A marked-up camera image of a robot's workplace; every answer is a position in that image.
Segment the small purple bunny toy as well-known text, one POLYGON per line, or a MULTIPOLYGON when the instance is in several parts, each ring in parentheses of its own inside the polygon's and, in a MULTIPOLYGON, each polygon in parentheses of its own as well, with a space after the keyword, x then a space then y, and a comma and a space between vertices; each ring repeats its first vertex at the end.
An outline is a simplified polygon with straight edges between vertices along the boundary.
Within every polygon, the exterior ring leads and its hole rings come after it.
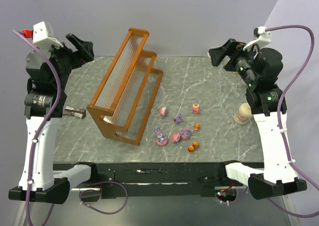
POLYGON ((179 113, 176 118, 173 119, 175 124, 179 124, 182 121, 182 115, 183 113, 179 113))

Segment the pink egg toy white frill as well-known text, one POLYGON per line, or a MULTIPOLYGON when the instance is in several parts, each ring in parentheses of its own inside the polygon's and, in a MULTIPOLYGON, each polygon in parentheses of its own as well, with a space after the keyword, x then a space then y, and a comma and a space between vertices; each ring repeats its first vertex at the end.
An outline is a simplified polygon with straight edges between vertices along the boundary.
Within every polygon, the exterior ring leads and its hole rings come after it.
POLYGON ((165 107, 165 106, 160 107, 160 109, 159 109, 159 115, 160 115, 161 117, 164 117, 164 116, 166 116, 166 113, 167 113, 167 107, 165 107))

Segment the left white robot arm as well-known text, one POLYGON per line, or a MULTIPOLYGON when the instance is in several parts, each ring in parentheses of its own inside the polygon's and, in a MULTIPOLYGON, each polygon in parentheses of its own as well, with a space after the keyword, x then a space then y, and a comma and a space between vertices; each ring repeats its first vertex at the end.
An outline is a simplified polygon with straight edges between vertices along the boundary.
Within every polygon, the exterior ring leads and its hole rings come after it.
POLYGON ((24 115, 27 125, 27 146, 24 168, 18 186, 10 189, 11 200, 63 204, 71 189, 98 176, 94 163, 76 163, 61 173, 53 172, 54 147, 64 104, 65 87, 73 69, 94 59, 93 43, 67 34, 76 48, 65 44, 48 49, 33 46, 27 55, 27 95, 24 115))

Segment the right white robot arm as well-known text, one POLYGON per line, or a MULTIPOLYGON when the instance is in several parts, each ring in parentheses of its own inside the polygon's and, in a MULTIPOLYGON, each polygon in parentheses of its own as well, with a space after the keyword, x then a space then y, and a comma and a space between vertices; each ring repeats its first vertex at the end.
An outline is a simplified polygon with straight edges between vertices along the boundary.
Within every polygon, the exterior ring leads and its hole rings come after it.
POLYGON ((307 183, 291 166, 287 156, 290 149, 283 139, 287 135, 283 128, 287 105, 279 102, 283 92, 276 84, 283 69, 281 53, 257 43, 247 47, 244 42, 229 39, 221 47, 209 49, 208 55, 215 67, 228 56, 224 69, 237 72, 246 84, 245 96, 259 130, 264 157, 263 170, 236 160, 222 162, 219 178, 247 186, 256 200, 305 191, 307 183))

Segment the pink ball purple bunny toy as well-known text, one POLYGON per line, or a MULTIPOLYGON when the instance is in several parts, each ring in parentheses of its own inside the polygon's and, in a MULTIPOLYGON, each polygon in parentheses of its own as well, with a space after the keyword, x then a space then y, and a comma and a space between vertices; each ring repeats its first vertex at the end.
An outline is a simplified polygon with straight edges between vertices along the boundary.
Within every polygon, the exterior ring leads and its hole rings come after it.
POLYGON ((180 130, 180 132, 179 132, 180 137, 181 137, 182 139, 185 139, 185 140, 186 140, 186 139, 190 139, 192 133, 193 133, 193 130, 188 129, 188 128, 182 128, 182 129, 180 130))

